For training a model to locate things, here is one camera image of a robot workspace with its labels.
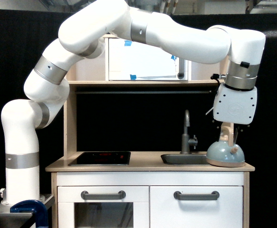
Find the gray drawer handle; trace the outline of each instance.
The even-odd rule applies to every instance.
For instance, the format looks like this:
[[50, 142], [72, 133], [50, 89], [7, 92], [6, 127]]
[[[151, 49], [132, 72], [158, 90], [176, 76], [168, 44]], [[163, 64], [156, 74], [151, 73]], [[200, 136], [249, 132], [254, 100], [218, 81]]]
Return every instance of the gray drawer handle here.
[[117, 194], [89, 194], [87, 191], [81, 193], [83, 200], [122, 200], [125, 198], [125, 192], [119, 191]]
[[211, 194], [181, 194], [176, 191], [173, 196], [176, 200], [217, 200], [220, 194], [217, 191], [213, 191]]

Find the black backdrop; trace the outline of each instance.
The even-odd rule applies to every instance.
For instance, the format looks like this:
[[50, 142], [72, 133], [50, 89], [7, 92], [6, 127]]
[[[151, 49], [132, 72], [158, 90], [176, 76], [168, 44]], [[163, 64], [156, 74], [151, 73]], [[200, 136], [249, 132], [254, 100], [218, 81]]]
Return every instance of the black backdrop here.
[[[69, 16], [0, 10], [0, 112], [8, 101], [26, 98], [23, 84], [27, 75], [44, 48], [57, 38], [59, 25]], [[277, 14], [174, 16], [173, 19], [199, 29], [221, 24], [266, 34], [256, 84], [256, 115], [249, 128], [241, 126], [244, 131], [238, 144], [246, 162], [256, 167], [250, 175], [250, 226], [277, 226]], [[184, 110], [189, 109], [190, 133], [199, 139], [198, 150], [206, 150], [218, 135], [219, 123], [213, 123], [210, 115], [204, 116], [212, 99], [207, 94], [79, 95], [78, 149], [179, 151]], [[60, 111], [53, 123], [37, 134], [40, 191], [49, 193], [50, 173], [44, 169], [63, 156], [63, 113]], [[5, 152], [0, 122], [2, 187], [5, 187]]]

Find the faucet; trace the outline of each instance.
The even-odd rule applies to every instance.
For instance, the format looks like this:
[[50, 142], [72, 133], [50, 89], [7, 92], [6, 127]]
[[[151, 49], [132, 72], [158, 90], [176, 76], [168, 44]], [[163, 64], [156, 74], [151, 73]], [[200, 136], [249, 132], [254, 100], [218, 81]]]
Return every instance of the faucet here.
[[181, 154], [191, 154], [190, 146], [197, 146], [197, 138], [194, 137], [190, 138], [188, 135], [188, 127], [190, 127], [190, 115], [189, 111], [185, 111], [185, 118], [184, 118], [184, 133], [181, 135]]

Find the blue kettle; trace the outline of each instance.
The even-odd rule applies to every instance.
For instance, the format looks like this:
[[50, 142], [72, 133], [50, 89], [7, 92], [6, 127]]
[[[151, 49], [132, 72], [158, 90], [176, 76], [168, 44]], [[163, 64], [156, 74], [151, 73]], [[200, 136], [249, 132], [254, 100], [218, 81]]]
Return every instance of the blue kettle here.
[[242, 167], [245, 165], [244, 152], [233, 140], [233, 123], [223, 123], [220, 139], [207, 150], [206, 161], [221, 167]]

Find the ceiling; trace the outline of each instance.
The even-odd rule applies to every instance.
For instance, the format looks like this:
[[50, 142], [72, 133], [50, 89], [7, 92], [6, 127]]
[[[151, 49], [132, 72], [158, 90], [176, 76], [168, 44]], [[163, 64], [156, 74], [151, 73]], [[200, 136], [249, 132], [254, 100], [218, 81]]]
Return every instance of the ceiling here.
[[[0, 0], [0, 9], [54, 12], [77, 12], [95, 0]], [[277, 13], [277, 0], [125, 0], [130, 6], [160, 12], [160, 5], [167, 7], [163, 13], [191, 14], [243, 14]]]

